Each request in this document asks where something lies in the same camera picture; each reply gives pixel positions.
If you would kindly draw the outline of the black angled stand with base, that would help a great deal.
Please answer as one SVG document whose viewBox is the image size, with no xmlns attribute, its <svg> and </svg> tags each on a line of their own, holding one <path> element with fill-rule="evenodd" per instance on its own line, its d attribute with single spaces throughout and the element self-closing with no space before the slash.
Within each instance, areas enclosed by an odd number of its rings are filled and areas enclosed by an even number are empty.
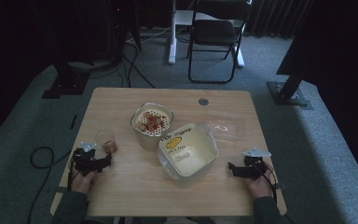
<svg viewBox="0 0 358 224">
<path fill-rule="evenodd" d="M 333 99 L 358 102 L 358 0 L 313 0 L 277 71 L 287 100 L 301 81 Z"/>
</svg>

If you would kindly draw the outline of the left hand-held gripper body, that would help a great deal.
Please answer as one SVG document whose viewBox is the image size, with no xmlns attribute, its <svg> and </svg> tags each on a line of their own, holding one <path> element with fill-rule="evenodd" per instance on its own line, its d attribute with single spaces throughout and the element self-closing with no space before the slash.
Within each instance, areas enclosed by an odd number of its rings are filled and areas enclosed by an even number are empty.
<svg viewBox="0 0 358 224">
<path fill-rule="evenodd" d="M 97 171 L 99 166 L 104 166 L 102 159 L 95 158 L 97 145 L 95 143 L 81 142 L 72 156 L 72 166 L 77 169 L 82 175 L 87 175 L 90 172 Z"/>
</svg>

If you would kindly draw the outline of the small clear glass jar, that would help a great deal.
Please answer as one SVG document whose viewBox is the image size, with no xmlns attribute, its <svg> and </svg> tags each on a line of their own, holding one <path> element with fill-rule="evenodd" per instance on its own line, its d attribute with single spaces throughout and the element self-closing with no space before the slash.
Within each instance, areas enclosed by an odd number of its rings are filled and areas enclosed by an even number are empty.
<svg viewBox="0 0 358 224">
<path fill-rule="evenodd" d="M 115 134 L 110 129 L 101 129 L 95 135 L 97 145 L 103 150 L 103 144 L 109 140 L 116 142 Z"/>
</svg>

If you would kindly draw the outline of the black folding chair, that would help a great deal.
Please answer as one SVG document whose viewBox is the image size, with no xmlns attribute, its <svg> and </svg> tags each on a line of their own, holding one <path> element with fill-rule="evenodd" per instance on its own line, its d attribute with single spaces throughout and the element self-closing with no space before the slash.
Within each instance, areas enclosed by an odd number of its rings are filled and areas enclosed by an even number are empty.
<svg viewBox="0 0 358 224">
<path fill-rule="evenodd" d="M 190 38 L 187 48 L 187 77 L 192 83 L 227 84 L 235 75 L 241 48 L 243 29 L 252 13 L 247 0 L 195 0 Z M 202 80 L 191 76 L 194 45 L 227 47 L 225 57 L 234 51 L 230 77 L 226 80 Z"/>
</svg>

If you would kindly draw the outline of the brown cork stopper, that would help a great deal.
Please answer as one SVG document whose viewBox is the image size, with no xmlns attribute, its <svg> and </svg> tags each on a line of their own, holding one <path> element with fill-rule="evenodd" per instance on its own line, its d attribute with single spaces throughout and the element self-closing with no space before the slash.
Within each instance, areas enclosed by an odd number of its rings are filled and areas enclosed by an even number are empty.
<svg viewBox="0 0 358 224">
<path fill-rule="evenodd" d="M 117 144 L 113 140 L 109 140 L 103 144 L 103 150 L 107 154 L 113 154 L 117 152 Z"/>
</svg>

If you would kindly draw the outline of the person's right hand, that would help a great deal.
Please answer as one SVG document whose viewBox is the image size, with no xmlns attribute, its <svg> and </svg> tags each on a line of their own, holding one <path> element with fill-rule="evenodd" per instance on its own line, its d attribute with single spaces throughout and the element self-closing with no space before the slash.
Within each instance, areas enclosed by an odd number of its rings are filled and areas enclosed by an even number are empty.
<svg viewBox="0 0 358 224">
<path fill-rule="evenodd" d="M 244 183 L 247 186 L 250 195 L 254 200 L 263 197 L 273 197 L 273 190 L 270 185 L 270 176 L 272 175 L 273 168 L 270 164 L 266 163 L 267 170 L 263 177 L 259 177 L 256 180 L 245 178 Z"/>
</svg>

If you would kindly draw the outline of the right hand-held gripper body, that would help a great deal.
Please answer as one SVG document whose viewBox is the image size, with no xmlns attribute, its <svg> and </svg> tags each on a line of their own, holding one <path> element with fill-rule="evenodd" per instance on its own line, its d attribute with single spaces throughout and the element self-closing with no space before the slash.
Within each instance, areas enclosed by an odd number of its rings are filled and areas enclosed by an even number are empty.
<svg viewBox="0 0 358 224">
<path fill-rule="evenodd" d="M 256 180 L 266 172 L 267 167 L 264 163 L 264 158 L 270 157 L 270 152 L 253 147 L 248 151 L 244 151 L 243 155 L 244 166 L 236 167 L 235 173 L 239 174 L 241 177 Z"/>
</svg>

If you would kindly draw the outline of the white perforated strainer basket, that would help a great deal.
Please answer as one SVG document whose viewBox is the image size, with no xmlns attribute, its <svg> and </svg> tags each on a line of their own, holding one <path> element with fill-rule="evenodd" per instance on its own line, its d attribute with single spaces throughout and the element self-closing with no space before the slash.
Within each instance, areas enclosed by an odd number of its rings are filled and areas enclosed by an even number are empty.
<svg viewBox="0 0 358 224">
<path fill-rule="evenodd" d="M 140 134 L 162 136 L 169 130 L 173 112 L 166 106 L 156 103 L 141 105 L 131 117 L 131 127 Z"/>
</svg>

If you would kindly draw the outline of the black stand base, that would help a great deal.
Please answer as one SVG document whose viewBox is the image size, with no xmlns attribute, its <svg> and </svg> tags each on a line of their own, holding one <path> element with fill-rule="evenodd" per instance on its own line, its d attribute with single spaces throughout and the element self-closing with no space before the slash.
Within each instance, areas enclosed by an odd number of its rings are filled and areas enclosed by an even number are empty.
<svg viewBox="0 0 358 224">
<path fill-rule="evenodd" d="M 59 99 L 62 95 L 82 95 L 90 73 L 75 71 L 68 63 L 53 64 L 57 76 L 49 90 L 44 91 L 43 99 Z"/>
</svg>

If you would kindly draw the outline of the person's left hand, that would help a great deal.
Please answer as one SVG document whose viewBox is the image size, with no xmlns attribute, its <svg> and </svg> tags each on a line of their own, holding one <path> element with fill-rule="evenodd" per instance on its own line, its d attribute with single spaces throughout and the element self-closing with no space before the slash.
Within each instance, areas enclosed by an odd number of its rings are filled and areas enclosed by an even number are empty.
<svg viewBox="0 0 358 224">
<path fill-rule="evenodd" d="M 77 169 L 73 169 L 70 184 L 71 191 L 88 194 L 96 175 L 96 172 L 90 172 L 87 175 L 82 175 Z"/>
</svg>

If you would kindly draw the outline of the translucent tub under strainer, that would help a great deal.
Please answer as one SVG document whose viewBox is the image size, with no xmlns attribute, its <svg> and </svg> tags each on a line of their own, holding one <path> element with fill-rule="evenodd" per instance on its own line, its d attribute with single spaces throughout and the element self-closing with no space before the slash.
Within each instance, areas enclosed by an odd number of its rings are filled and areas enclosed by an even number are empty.
<svg viewBox="0 0 358 224">
<path fill-rule="evenodd" d="M 136 136 L 138 138 L 140 146 L 149 151 L 156 151 L 159 146 L 159 141 L 166 135 L 166 133 L 149 135 L 147 133 L 137 132 Z"/>
</svg>

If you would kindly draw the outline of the clear plastic lid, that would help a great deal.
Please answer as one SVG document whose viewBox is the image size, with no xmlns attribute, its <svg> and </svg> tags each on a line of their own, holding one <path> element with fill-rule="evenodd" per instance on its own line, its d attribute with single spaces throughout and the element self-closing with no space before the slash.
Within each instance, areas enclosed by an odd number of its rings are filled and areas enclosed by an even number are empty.
<svg viewBox="0 0 358 224">
<path fill-rule="evenodd" d="M 236 142 L 245 136 L 245 118 L 230 113 L 210 112 L 205 123 L 219 140 Z"/>
</svg>

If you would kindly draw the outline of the large translucent square container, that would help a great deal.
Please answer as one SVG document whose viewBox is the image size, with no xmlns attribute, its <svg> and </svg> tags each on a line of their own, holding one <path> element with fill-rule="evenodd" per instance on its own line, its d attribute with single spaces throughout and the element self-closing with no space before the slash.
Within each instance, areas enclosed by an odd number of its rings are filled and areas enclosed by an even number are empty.
<svg viewBox="0 0 358 224">
<path fill-rule="evenodd" d="M 158 160 L 181 189 L 205 177 L 218 155 L 217 144 L 206 123 L 189 123 L 159 141 Z"/>
</svg>

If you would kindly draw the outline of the red and brown food pieces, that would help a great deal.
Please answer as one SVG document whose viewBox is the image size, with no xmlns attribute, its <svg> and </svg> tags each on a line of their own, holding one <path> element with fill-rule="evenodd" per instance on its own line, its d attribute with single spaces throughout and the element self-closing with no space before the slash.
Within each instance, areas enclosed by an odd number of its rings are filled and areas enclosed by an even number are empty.
<svg viewBox="0 0 358 224">
<path fill-rule="evenodd" d="M 141 132 L 156 132 L 161 131 L 165 127 L 166 116 L 157 112 L 146 111 L 136 123 L 136 127 Z"/>
</svg>

